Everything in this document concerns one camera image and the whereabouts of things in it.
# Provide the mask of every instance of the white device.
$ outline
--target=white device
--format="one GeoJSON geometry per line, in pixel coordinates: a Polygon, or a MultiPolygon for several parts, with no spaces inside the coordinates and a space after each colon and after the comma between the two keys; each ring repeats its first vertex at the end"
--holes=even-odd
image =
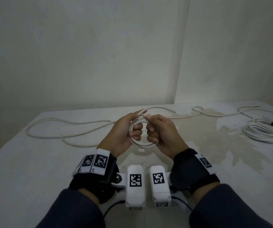
{"type": "Polygon", "coordinates": [[[169,174],[163,166],[150,167],[150,183],[152,199],[156,207],[169,207],[171,205],[171,195],[169,189],[169,174]]]}
{"type": "Polygon", "coordinates": [[[145,206],[145,176],[141,165],[131,165],[127,168],[127,173],[118,173],[121,181],[111,183],[117,188],[126,188],[126,206],[129,208],[141,209],[145,206]]]}

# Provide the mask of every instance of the bundled white cable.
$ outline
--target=bundled white cable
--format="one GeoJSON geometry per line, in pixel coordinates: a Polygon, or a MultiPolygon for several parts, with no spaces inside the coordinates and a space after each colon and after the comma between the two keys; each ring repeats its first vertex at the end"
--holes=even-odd
{"type": "MultiPolygon", "coordinates": [[[[194,112],[196,112],[196,114],[194,114],[194,115],[184,115],[184,116],[181,116],[181,117],[168,117],[168,118],[169,119],[182,119],[182,118],[194,117],[194,116],[197,116],[197,115],[200,115],[200,114],[205,115],[205,116],[209,116],[209,117],[226,117],[226,116],[232,116],[232,115],[237,115],[237,114],[243,114],[243,115],[245,115],[245,116],[247,116],[249,118],[252,118],[251,116],[245,114],[246,111],[251,111],[251,110],[260,110],[260,111],[266,111],[266,112],[273,113],[272,111],[268,111],[268,110],[264,110],[264,109],[258,109],[258,108],[254,109],[255,107],[258,107],[258,106],[243,106],[243,107],[240,107],[240,108],[237,109],[238,110],[237,113],[228,114],[228,115],[210,115],[210,114],[207,114],[207,113],[203,112],[204,111],[203,107],[196,106],[196,107],[192,108],[192,110],[194,112]]],[[[165,109],[165,110],[168,110],[168,111],[171,111],[171,112],[175,113],[174,110],[166,108],[166,107],[162,107],[162,106],[153,106],[153,107],[143,109],[143,110],[141,110],[139,112],[139,117],[131,122],[130,127],[129,127],[129,131],[132,131],[133,126],[138,124],[138,123],[149,123],[146,120],[146,115],[144,115],[143,113],[146,110],[149,110],[149,109],[152,109],[152,108],[161,108],[161,109],[165,109]]],[[[58,119],[58,118],[46,118],[46,119],[40,119],[40,120],[32,123],[30,126],[28,126],[28,128],[26,129],[26,134],[28,136],[34,137],[34,138],[43,138],[43,139],[60,138],[64,143],[66,143],[68,145],[71,145],[71,146],[94,147],[94,146],[98,146],[98,144],[85,144],[85,145],[75,144],[75,143],[68,142],[65,138],[76,137],[76,136],[88,134],[88,133],[90,133],[92,131],[95,131],[95,130],[100,129],[100,128],[105,127],[105,126],[108,126],[108,125],[113,124],[115,122],[116,121],[110,121],[110,120],[99,120],[99,121],[91,121],[91,122],[69,122],[69,121],[66,121],[66,120],[63,120],[63,119],[58,119]],[[94,128],[92,130],[88,130],[88,131],[85,131],[85,132],[82,132],[82,133],[72,134],[72,135],[41,136],[41,135],[35,135],[35,134],[30,133],[29,130],[33,126],[35,126],[35,125],[37,125],[39,123],[48,122],[48,121],[59,121],[59,122],[64,122],[64,123],[69,123],[69,124],[76,124],[76,125],[88,124],[88,123],[94,123],[94,122],[109,122],[109,123],[104,124],[104,125],[99,126],[99,127],[96,127],[96,128],[94,128]]],[[[273,143],[273,126],[270,126],[271,123],[272,123],[272,121],[269,120],[269,119],[264,119],[264,118],[262,118],[262,119],[253,119],[252,122],[250,122],[247,126],[245,126],[242,129],[242,132],[246,136],[248,136],[249,138],[252,138],[252,139],[255,139],[255,140],[258,140],[258,141],[273,143]]],[[[136,141],[133,138],[130,138],[130,140],[131,140],[131,143],[133,145],[135,145],[136,147],[141,148],[141,149],[151,148],[151,147],[156,145],[156,143],[152,143],[152,142],[142,143],[142,142],[136,141]]]]}

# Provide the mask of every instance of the white table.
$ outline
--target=white table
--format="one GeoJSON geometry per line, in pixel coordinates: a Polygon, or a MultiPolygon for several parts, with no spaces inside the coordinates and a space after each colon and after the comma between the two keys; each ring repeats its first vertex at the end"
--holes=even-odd
{"type": "MultiPolygon", "coordinates": [[[[192,113],[193,106],[200,105],[207,111],[223,114],[236,112],[240,106],[260,105],[264,109],[273,107],[258,101],[209,102],[195,104],[166,105],[177,114],[192,113]]],[[[69,121],[92,121],[99,119],[116,120],[136,111],[140,107],[120,107],[72,111],[44,112],[36,119],[58,117],[69,121]]],[[[174,115],[162,109],[152,109],[148,113],[174,115]]],[[[252,116],[266,116],[273,120],[273,114],[263,111],[248,112],[252,116]]],[[[273,224],[273,144],[251,140],[241,134],[241,128],[250,119],[243,115],[223,118],[195,116],[174,120],[184,141],[204,154],[215,165],[221,182],[229,184],[242,199],[260,216],[273,224]]],[[[100,123],[88,125],[67,125],[47,122],[32,129],[38,134],[71,134],[97,127],[100,123]]],[[[111,126],[91,134],[70,138],[75,143],[99,142],[111,126]]],[[[64,144],[60,139],[35,139],[17,134],[0,149],[0,227],[34,227],[43,218],[59,192],[67,188],[75,166],[88,148],[77,148],[64,144]]],[[[172,167],[172,160],[161,154],[156,147],[147,150],[131,148],[118,158],[121,172],[127,166],[140,164],[148,172],[151,165],[172,167]]],[[[146,180],[146,207],[141,211],[129,211],[124,205],[114,207],[106,217],[107,227],[188,227],[188,209],[173,203],[171,208],[156,209],[153,206],[149,176],[146,180]]],[[[111,202],[101,205],[104,212],[111,203],[123,199],[118,193],[111,202]]]]}

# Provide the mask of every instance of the navy blue sleeve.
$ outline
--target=navy blue sleeve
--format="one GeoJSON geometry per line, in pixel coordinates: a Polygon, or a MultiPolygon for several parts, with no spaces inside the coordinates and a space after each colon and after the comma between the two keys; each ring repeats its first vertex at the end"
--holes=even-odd
{"type": "Polygon", "coordinates": [[[36,228],[105,228],[98,206],[82,193],[64,189],[36,228]]]}
{"type": "Polygon", "coordinates": [[[221,184],[209,191],[189,217],[194,227],[273,227],[259,217],[227,184],[221,184]]]}

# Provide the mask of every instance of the person's right hand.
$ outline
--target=person's right hand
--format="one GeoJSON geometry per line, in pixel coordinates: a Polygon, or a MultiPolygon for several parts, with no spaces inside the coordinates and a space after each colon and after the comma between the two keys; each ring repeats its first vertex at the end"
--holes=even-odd
{"type": "Polygon", "coordinates": [[[172,120],[162,115],[146,115],[147,121],[147,140],[157,144],[159,150],[166,156],[173,159],[178,153],[188,149],[188,145],[179,135],[172,120]]]}

